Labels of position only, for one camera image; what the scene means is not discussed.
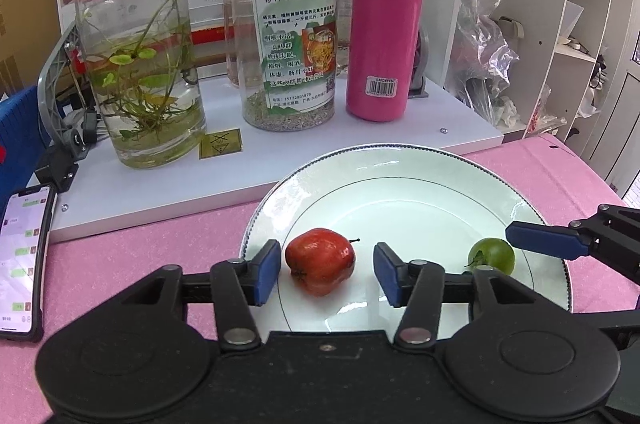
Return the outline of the red wax apple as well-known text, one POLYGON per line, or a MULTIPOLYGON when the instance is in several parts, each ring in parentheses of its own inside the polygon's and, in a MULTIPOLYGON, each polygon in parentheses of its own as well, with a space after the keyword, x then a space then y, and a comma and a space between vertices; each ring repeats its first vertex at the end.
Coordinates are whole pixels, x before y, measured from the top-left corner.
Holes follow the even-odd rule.
POLYGON ((358 239, 348 240, 326 228, 296 236, 285 249, 285 262, 294 283, 314 297, 331 294, 354 273, 355 242, 358 239))

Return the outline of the small green tomato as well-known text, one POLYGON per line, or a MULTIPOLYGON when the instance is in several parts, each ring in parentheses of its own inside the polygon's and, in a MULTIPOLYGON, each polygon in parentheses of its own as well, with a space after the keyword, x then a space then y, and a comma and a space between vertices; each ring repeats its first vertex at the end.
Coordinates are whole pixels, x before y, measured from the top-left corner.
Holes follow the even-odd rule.
POLYGON ((505 240, 486 238, 477 241, 469 251, 466 268, 488 266, 510 276, 515 267, 515 253, 505 240))

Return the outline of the white raised platform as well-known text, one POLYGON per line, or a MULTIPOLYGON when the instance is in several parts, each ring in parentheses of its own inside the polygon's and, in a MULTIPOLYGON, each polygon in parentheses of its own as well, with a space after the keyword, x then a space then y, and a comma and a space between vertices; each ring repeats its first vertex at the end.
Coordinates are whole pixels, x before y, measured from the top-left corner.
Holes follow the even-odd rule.
POLYGON ((307 162, 360 144, 417 144, 468 154, 497 147, 503 134, 433 82, 394 122, 371 123, 345 110, 345 83, 336 84, 334 117, 302 132, 266 132, 242 118, 239 92, 224 77, 201 80, 207 127, 239 129, 239 152, 134 170, 103 140, 79 164, 70 190, 58 197, 50 229, 66 242, 261 199, 307 162))

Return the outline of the gold sticker label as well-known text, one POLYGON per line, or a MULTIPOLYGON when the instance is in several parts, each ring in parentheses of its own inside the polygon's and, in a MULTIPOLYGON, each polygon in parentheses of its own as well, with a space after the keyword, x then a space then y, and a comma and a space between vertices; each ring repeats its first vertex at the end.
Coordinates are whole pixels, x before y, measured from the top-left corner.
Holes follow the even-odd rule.
POLYGON ((198 158, 216 158, 243 150, 241 131, 238 128, 210 132, 201 139, 198 146, 198 158))

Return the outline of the glass vase with plant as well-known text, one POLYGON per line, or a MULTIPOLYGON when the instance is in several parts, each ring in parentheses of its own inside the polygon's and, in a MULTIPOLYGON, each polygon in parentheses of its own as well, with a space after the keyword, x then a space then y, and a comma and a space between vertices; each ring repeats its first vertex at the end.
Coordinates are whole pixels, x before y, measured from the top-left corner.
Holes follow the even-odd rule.
POLYGON ((152 168, 206 129, 188 0, 74 0, 80 53, 122 164, 152 168))

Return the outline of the clear plastic bag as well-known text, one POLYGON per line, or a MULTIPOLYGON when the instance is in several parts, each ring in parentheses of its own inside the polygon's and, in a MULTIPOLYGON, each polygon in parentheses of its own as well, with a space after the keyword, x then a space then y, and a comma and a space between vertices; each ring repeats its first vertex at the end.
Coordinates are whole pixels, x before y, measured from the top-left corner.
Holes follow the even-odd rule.
POLYGON ((491 19, 500 2, 460 0, 445 83, 450 95, 492 126, 500 122, 510 67, 520 60, 491 19))

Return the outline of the white shelf unit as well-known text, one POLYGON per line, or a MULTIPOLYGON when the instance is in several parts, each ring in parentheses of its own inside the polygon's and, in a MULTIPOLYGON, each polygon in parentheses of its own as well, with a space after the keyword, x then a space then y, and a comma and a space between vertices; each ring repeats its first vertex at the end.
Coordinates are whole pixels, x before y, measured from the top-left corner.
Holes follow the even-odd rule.
MULTIPOLYGON (((593 121, 580 108, 599 61, 616 70, 634 0, 501 0, 491 15, 520 60, 500 95, 502 144, 553 132, 582 152, 593 121)), ((425 83, 445 89, 460 0, 424 0, 428 36, 425 83)))

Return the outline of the black smartphone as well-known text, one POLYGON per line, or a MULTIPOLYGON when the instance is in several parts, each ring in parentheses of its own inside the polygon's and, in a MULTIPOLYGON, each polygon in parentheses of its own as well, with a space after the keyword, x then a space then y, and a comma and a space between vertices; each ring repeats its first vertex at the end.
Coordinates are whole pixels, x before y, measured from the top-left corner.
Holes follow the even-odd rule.
POLYGON ((37 343, 43 336, 43 278, 56 202, 50 186, 12 194, 1 218, 1 337, 37 343))

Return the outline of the grey metal phone stand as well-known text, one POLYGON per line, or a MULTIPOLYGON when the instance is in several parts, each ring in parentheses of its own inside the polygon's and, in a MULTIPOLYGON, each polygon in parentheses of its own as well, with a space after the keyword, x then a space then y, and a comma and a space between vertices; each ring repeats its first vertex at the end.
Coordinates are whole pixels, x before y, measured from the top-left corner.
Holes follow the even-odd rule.
POLYGON ((83 77, 80 37, 75 21, 65 29, 42 67, 37 80, 37 106, 40 126, 50 138, 37 164, 35 175, 40 184, 56 192, 66 192, 91 148, 98 142, 99 114, 87 98, 79 77, 83 77), (58 81, 72 79, 79 108, 65 113, 58 98, 58 81))

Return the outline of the blue box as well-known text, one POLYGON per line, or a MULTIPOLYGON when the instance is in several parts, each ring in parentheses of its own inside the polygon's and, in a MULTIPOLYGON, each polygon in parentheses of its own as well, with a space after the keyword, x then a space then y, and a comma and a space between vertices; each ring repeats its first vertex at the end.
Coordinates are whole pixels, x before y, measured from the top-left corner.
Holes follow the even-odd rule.
POLYGON ((25 88, 1 103, 0 208, 23 189, 50 144, 40 121, 37 87, 25 88))

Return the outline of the clear labelled tea jar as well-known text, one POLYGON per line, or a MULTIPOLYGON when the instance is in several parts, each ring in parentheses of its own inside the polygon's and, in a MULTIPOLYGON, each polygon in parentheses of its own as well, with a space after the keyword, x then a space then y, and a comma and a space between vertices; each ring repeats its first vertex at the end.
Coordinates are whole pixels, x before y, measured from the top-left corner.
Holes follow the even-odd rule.
POLYGON ((231 0, 242 114, 299 132, 334 114, 338 0, 231 0))

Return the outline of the pink thermos bottle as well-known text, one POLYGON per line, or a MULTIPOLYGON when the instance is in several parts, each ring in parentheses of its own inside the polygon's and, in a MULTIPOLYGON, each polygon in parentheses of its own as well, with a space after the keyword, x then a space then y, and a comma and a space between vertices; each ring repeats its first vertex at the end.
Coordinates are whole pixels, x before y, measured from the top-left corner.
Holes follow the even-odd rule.
POLYGON ((406 110, 423 0, 352 0, 346 109, 370 122, 406 110))

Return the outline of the grey metal bracket right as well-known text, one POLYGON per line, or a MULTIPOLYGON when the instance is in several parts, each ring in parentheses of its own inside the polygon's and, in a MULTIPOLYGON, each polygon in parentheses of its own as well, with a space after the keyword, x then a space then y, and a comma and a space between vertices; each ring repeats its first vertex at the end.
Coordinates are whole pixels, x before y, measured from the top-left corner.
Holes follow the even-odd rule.
POLYGON ((416 54, 414 55, 413 70, 409 88, 409 98, 426 97, 425 71, 428 63, 428 36, 426 29, 420 26, 416 40, 416 54))

